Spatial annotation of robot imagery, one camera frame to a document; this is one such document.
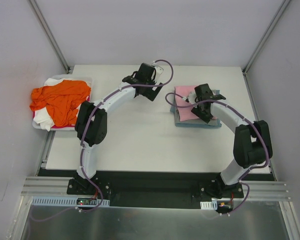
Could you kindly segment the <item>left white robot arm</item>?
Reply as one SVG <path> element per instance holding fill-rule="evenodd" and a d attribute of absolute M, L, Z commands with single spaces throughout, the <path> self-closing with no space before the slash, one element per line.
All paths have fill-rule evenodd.
<path fill-rule="evenodd" d="M 107 96 L 92 102 L 86 100 L 81 104 L 74 130 L 80 140 L 76 177 L 81 179 L 78 188 L 84 194 L 89 195 L 96 189 L 96 182 L 92 179 L 97 173 L 96 148 L 107 136 L 109 115 L 138 96 L 154 101 L 162 87 L 172 80 L 173 75 L 168 81 L 158 83 L 163 72 L 159 62 L 168 63 L 163 59 L 151 64 L 142 63 L 137 71 L 124 77 L 120 85 Z"/>

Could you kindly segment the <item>pink t shirt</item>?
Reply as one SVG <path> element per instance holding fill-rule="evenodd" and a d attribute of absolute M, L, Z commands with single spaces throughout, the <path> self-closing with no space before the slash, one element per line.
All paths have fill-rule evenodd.
<path fill-rule="evenodd" d="M 195 90 L 195 87 L 196 87 L 195 85 L 178 85 L 174 87 L 174 90 L 177 95 L 180 95 L 182 97 L 187 97 L 192 91 Z M 179 96 L 175 97 L 175 102 L 177 106 L 187 107 L 190 105 L 190 103 L 187 103 Z M 177 108 L 181 122 L 199 119 L 198 116 L 196 116 L 191 112 L 192 108 L 193 106 L 187 108 L 180 108 L 180 107 Z"/>

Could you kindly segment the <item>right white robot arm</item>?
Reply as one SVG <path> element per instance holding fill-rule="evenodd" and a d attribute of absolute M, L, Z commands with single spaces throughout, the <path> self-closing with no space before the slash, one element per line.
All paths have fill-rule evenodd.
<path fill-rule="evenodd" d="M 273 155 L 269 125 L 264 120 L 252 121 L 229 104 L 221 94 L 214 95 L 209 85 L 194 88 L 189 102 L 194 104 L 191 112 L 206 123 L 216 117 L 234 133 L 233 160 L 220 173 L 215 193 L 222 198 L 233 191 L 250 170 L 265 168 Z"/>

